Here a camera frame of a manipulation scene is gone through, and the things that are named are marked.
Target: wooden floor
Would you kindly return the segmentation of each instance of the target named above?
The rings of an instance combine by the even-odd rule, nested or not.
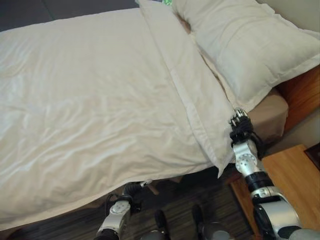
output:
[[[217,169],[186,175],[182,181],[174,183],[162,181],[156,186],[160,191],[155,196],[147,188],[140,199],[144,199],[143,209],[130,219],[123,240],[138,240],[156,228],[154,212],[162,209],[167,217],[172,240],[196,240],[196,229],[191,208],[199,204],[207,221],[224,224],[237,240],[251,238],[252,230],[243,215],[230,186],[224,184],[228,175],[217,179]],[[33,224],[13,233],[9,240],[92,240],[104,220],[104,206],[84,209]]]

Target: wooden furniture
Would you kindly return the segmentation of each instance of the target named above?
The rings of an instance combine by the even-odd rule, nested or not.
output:
[[[276,88],[289,106],[284,126],[286,133],[320,107],[320,65]]]
[[[320,231],[320,172],[298,145],[267,156],[263,165],[275,186],[289,200],[304,228]],[[261,239],[253,217],[253,204],[243,177],[231,182],[231,187],[255,234]]]

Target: robot leg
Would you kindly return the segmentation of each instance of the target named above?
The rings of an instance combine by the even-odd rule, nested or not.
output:
[[[234,240],[222,224],[218,222],[205,223],[199,205],[193,206],[192,215],[199,240]]]
[[[140,240],[170,240],[167,219],[164,212],[157,210],[154,218],[158,229],[145,234]]]

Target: green light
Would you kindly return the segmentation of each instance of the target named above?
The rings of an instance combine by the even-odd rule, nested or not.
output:
[[[172,4],[172,0],[162,0],[162,2],[166,5],[171,5]]]

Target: dark floor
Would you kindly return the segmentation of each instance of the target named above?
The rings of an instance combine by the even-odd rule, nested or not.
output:
[[[0,0],[0,31],[137,7],[135,0]]]
[[[0,31],[55,19],[72,18],[112,10],[135,8],[134,0],[0,0]],[[124,240],[137,240],[156,227],[153,214],[162,209],[167,216],[172,240],[195,240],[191,208],[199,204],[207,220],[222,222],[238,240],[252,234],[233,195],[217,179],[217,169],[187,175],[179,184],[162,181],[160,195],[147,188],[141,193],[143,211],[132,216]],[[10,240],[92,240],[104,219],[104,207],[85,209],[32,224],[16,231]]]
[[[217,169],[186,175],[177,184],[169,180],[158,183],[158,196],[147,188],[138,198],[144,199],[142,211],[134,214],[123,240],[138,240],[156,228],[154,212],[162,209],[167,217],[172,240],[196,240],[191,208],[199,204],[207,221],[219,221],[237,240],[248,240],[252,230],[231,188],[224,184],[226,174],[217,179]],[[92,240],[103,222],[104,206],[55,217],[16,231],[8,240]]]

